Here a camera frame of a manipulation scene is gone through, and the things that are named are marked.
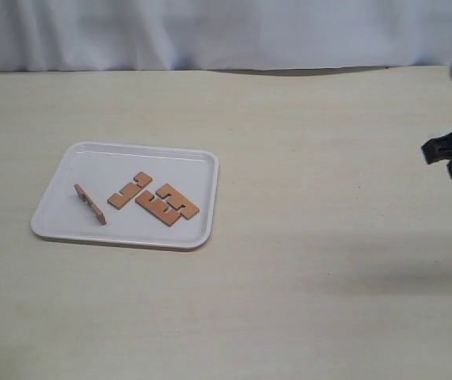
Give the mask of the white rectangular plastic tray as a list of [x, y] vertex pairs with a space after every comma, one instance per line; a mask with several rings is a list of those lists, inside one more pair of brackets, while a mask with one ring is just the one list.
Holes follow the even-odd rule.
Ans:
[[[32, 232], [51, 240], [195, 249], [211, 235], [218, 168], [217, 156], [206, 150], [78, 142], [66, 150], [45, 190], [31, 219]], [[170, 184], [199, 213], [190, 220], [180, 217], [168, 227], [134, 200], [120, 210], [108, 204], [108, 197], [139, 172], [153, 178], [147, 191], [163, 200], [156, 191]], [[75, 184], [103, 211], [106, 225], [78, 198]]]

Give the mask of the notched wooden piece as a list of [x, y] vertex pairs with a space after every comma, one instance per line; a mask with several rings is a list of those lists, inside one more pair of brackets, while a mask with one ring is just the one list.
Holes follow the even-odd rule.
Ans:
[[156, 194], [187, 220], [199, 213], [199, 208], [170, 184], [163, 184]]
[[135, 198], [135, 202], [168, 227], [181, 217], [178, 211], [150, 191], [142, 192]]
[[78, 198], [92, 210], [97, 221], [102, 225], [106, 225], [107, 221], [103, 211], [96, 205], [89, 194], [83, 189], [80, 184], [74, 185], [74, 190], [77, 193]]
[[108, 197], [108, 204], [110, 204], [117, 210], [122, 209], [148, 184], [150, 184], [152, 180], [153, 178], [144, 172], [137, 173], [135, 176], [133, 176], [133, 181], [127, 183], [118, 192]]

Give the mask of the white fabric backdrop curtain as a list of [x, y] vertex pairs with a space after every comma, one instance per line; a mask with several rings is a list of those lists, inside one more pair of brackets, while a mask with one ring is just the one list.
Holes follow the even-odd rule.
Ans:
[[0, 1], [0, 71], [444, 65], [452, 1]]

